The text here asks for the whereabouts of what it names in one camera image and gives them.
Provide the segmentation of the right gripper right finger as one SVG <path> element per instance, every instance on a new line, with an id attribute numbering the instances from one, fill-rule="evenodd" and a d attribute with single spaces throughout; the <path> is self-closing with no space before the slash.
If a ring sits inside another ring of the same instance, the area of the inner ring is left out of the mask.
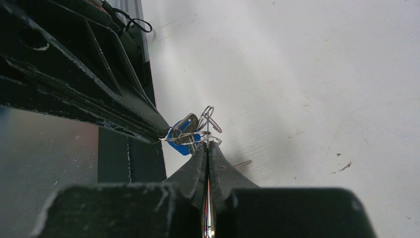
<path id="1" fill-rule="evenodd" d="M 373 238 L 354 193 L 336 187 L 259 187 L 209 144 L 217 238 Z"/>

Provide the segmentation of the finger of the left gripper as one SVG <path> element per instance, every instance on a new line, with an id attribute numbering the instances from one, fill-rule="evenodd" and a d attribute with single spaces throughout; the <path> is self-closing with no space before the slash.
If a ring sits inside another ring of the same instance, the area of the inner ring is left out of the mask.
<path id="1" fill-rule="evenodd" d="M 25 62 L 12 58 L 0 59 L 0 105 L 55 117 L 95 124 L 148 144 L 158 141 L 157 119 L 145 106 L 129 108 L 106 95 L 110 102 L 82 94 L 54 77 L 40 72 Z"/>
<path id="2" fill-rule="evenodd" d="M 130 35 L 115 9 L 95 0 L 3 0 L 0 58 L 25 62 L 61 84 L 129 108 L 145 106 L 157 119 L 157 138 L 169 125 L 142 86 L 145 78 L 139 37 Z"/>

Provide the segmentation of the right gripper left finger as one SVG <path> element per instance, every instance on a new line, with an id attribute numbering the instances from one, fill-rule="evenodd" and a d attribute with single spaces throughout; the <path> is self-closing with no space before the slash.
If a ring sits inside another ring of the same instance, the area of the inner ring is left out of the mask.
<path id="1" fill-rule="evenodd" d="M 202 237 L 207 145 L 163 182 L 69 185 L 46 201 L 32 238 Z"/>

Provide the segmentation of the blue tag key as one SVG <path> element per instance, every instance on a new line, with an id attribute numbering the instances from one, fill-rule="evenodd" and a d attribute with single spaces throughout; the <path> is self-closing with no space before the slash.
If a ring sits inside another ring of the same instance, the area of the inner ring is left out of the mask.
<path id="1" fill-rule="evenodd" d="M 197 134 L 199 120 L 194 113 L 177 122 L 169 131 L 168 144 L 180 154 L 192 155 L 197 149 L 201 136 Z"/>

